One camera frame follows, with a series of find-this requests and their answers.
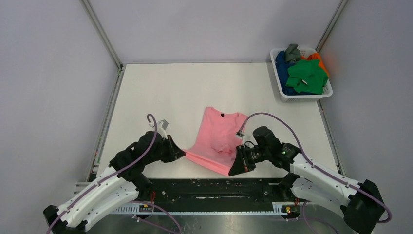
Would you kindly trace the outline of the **pink t shirt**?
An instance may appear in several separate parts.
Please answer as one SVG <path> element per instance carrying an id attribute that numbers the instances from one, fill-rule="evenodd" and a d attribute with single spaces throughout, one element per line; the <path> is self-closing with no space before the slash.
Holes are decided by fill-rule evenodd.
<path id="1" fill-rule="evenodd" d="M 247 116 L 222 113 L 206 107 L 194 145 L 185 150 L 186 158 L 209 170 L 228 176 L 242 140 L 236 136 Z"/>

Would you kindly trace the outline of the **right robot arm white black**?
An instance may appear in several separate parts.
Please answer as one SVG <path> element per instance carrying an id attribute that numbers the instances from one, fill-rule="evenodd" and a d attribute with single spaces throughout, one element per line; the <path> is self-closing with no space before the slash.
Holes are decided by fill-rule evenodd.
<path id="1" fill-rule="evenodd" d="M 239 145 L 229 176 L 253 171 L 256 164 L 271 162 L 288 173 L 281 184 L 298 199 L 313 202 L 343 218 L 359 234 L 372 233 L 385 212 L 384 202 L 375 183 L 359 182 L 335 173 L 290 143 L 281 143 L 265 126 L 254 130 L 253 147 Z"/>

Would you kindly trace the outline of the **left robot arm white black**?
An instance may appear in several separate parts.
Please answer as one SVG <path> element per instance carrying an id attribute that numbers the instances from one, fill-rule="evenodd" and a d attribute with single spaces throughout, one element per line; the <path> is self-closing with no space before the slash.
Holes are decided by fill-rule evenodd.
<path id="1" fill-rule="evenodd" d="M 60 206 L 43 210 L 48 234 L 84 234 L 120 206 L 151 194 L 152 183 L 143 175 L 154 162 L 174 162 L 185 152 L 171 135 L 148 131 L 137 142 L 118 152 L 103 173 L 80 193 Z"/>

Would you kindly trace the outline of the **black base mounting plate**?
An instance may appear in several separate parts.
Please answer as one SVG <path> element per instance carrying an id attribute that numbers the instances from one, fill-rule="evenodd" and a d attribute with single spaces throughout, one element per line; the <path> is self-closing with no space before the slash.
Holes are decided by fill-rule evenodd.
<path id="1" fill-rule="evenodd" d="M 293 202 L 296 197 L 279 178 L 152 179 L 138 200 L 161 203 Z"/>

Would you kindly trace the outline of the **green t shirt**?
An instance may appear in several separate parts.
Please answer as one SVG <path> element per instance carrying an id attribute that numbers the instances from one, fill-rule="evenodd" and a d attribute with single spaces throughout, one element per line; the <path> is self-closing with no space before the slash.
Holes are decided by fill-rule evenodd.
<path id="1" fill-rule="evenodd" d="M 324 93 L 328 76 L 319 67 L 319 60 L 300 60 L 288 68 L 289 78 L 286 86 L 293 87 L 295 91 L 309 92 L 313 95 Z"/>

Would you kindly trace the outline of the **blue t shirt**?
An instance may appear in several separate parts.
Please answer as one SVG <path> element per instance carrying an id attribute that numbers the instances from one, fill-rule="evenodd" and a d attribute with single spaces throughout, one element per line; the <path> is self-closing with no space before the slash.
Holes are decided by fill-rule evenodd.
<path id="1" fill-rule="evenodd" d="M 288 96 L 297 95 L 313 95 L 309 92 L 297 92 L 293 87 L 286 86 L 287 80 L 289 78 L 288 68 L 295 65 L 295 63 L 285 63 L 284 61 L 284 51 L 280 51 L 275 58 L 275 65 L 277 69 L 277 74 L 279 76 L 279 81 L 281 84 L 282 92 Z"/>

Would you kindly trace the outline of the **grey t shirt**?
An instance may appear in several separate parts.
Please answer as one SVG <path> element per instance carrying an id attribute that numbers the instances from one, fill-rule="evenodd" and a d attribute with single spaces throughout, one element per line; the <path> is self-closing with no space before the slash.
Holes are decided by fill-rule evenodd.
<path id="1" fill-rule="evenodd" d="M 284 51 L 285 63 L 296 63 L 301 60 L 301 53 L 298 49 L 298 45 L 295 43 L 289 44 Z"/>

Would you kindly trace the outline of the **orange t shirt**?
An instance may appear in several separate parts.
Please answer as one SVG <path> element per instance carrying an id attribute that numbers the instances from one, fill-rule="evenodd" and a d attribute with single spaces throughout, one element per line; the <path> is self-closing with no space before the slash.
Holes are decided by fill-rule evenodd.
<path id="1" fill-rule="evenodd" d="M 326 67 L 323 63 L 321 55 L 318 52 L 312 53 L 311 55 L 309 55 L 307 57 L 301 56 L 301 59 L 304 59 L 304 60 L 319 60 L 319 67 L 324 70 L 324 72 L 327 74 L 328 77 L 330 77 L 330 74 L 329 74 L 328 70 L 326 69 Z"/>

